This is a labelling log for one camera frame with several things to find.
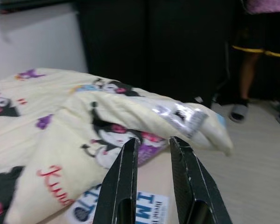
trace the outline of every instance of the cabinet door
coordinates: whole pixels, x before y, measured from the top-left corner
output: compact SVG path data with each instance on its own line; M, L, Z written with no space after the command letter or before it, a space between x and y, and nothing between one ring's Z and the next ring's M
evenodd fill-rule
M210 106L224 75L233 0L151 0L150 90Z
M77 9L89 72L144 87L144 1L79 0Z

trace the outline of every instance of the printed blanket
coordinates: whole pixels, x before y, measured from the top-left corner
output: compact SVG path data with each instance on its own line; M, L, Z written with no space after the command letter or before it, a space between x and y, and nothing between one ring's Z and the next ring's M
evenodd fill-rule
M67 70L0 80L0 224L42 221L100 184L129 139L141 165L170 136L233 151L224 119L202 105Z

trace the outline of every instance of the person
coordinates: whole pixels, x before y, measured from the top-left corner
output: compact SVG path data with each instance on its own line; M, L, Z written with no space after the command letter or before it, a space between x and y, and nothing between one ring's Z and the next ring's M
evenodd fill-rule
M233 48L245 52L240 70L240 98L230 119L242 123L248 112L249 90L255 76L255 65L262 54L280 57L280 0L247 0L242 27Z

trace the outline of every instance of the black shorts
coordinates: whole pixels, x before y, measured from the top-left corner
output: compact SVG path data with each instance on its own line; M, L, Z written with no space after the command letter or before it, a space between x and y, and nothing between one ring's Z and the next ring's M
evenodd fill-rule
M280 57L280 13L245 15L233 48Z

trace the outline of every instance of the red cursive text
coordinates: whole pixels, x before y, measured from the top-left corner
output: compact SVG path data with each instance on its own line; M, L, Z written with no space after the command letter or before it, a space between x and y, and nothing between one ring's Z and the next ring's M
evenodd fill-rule
M49 168L53 169L53 171L42 174L41 171L38 170L36 172L36 174L38 176L44 177L46 187L48 188L48 190L50 192L53 193L53 196L58 199L58 202L60 204L62 204L63 206L67 206L67 205L70 205L70 204L74 203L74 200L68 198L68 194L66 192L62 193L62 188L58 187L60 185L59 182L55 182L55 183L52 183L52 184L50 183L51 177L53 177L53 176L54 177L61 177L61 175L58 172L62 168L60 166L55 166L55 165L50 166Z

